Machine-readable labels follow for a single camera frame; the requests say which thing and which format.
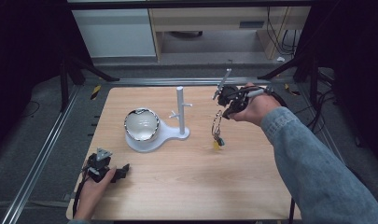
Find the yellow tag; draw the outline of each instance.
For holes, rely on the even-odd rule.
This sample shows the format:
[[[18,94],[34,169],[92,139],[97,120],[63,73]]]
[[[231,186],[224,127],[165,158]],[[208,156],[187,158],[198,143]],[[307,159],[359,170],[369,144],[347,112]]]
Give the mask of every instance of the yellow tag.
[[[216,140],[214,140],[214,150],[220,150],[220,146]]]

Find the wooden table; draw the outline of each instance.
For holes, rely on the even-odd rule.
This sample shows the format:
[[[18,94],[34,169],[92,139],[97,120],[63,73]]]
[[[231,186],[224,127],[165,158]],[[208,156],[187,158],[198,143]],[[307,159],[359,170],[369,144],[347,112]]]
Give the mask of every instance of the wooden table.
[[[287,219],[291,196],[273,158],[273,147],[261,128],[223,119],[225,146],[213,149],[211,128],[219,109],[216,87],[185,87],[187,140],[171,140],[150,153],[126,143],[124,119],[137,107],[155,111],[178,127],[176,87],[112,89],[105,102],[88,156],[96,148],[113,152],[110,166],[131,170],[110,184],[94,219],[103,220],[259,220]],[[72,217],[70,202],[66,215]],[[295,218],[300,218],[297,211]]]

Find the cup rim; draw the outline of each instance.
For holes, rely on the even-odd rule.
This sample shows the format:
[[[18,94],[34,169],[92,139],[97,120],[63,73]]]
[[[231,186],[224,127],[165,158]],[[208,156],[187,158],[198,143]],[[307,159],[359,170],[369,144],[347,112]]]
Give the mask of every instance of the cup rim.
[[[144,112],[150,112],[151,114],[153,114],[154,118],[156,119],[157,123],[156,123],[156,128],[154,129],[153,133],[151,134],[151,136],[147,139],[140,139],[140,138],[136,138],[135,136],[132,135],[132,133],[130,132],[130,130],[128,130],[128,127],[127,127],[127,119],[128,117],[131,115],[131,114],[142,114]],[[125,132],[135,141],[138,141],[138,142],[145,142],[145,141],[148,141],[148,140],[151,140],[154,138],[154,136],[156,135],[157,133],[157,130],[159,129],[160,127],[160,119],[159,117],[157,116],[157,114],[152,111],[151,109],[148,109],[148,108],[144,108],[144,107],[140,107],[140,108],[136,108],[135,110],[132,110],[130,113],[128,113],[128,115],[125,117],[125,120],[124,120],[124,128],[125,128]]]

